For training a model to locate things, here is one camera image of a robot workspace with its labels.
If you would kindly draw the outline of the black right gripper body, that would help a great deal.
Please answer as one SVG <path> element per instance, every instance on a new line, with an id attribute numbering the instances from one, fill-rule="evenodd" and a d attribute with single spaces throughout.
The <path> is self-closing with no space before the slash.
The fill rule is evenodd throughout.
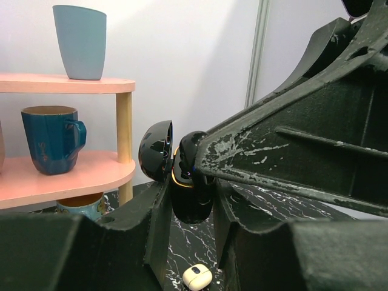
<path id="1" fill-rule="evenodd" d="M 195 169 L 387 216 L 387 2 L 318 74 L 212 128 Z"/>

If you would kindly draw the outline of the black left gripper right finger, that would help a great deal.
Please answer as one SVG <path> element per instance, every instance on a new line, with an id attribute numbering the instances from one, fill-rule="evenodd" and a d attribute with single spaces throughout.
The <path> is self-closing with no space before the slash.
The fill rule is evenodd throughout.
<path id="1" fill-rule="evenodd" d="M 387 222 L 326 212 L 306 199 L 255 204 L 221 181 L 213 205 L 226 290 L 386 290 Z"/>

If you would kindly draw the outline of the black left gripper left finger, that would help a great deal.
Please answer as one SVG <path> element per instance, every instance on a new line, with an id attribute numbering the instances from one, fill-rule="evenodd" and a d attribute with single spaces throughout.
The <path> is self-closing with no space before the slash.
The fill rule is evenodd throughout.
<path id="1" fill-rule="evenodd" d="M 92 221 L 83 215 L 1 216 L 2 290 L 162 290 L 172 208 L 167 183 L 137 190 Z"/>

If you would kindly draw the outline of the white earbuds charging case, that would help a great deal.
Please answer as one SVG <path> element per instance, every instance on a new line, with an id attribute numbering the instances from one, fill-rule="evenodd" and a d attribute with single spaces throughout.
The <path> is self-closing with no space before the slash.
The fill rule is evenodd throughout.
<path id="1" fill-rule="evenodd" d="M 189 290 L 201 290 L 207 287 L 212 279 L 212 272 L 203 264 L 195 264 L 182 274 L 182 280 Z"/>

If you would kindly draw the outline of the black earbuds charging case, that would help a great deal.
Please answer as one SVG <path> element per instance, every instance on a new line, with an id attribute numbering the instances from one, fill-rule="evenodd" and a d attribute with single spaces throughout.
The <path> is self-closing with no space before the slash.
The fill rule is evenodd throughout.
<path id="1" fill-rule="evenodd" d="M 173 149 L 171 120 L 149 127 L 140 142 L 138 160 L 146 176 L 157 182 L 168 182 L 172 209 L 180 221 L 199 224 L 209 217 L 216 178 L 203 175 L 197 168 L 197 179 L 184 177 L 179 166 L 179 146 Z"/>

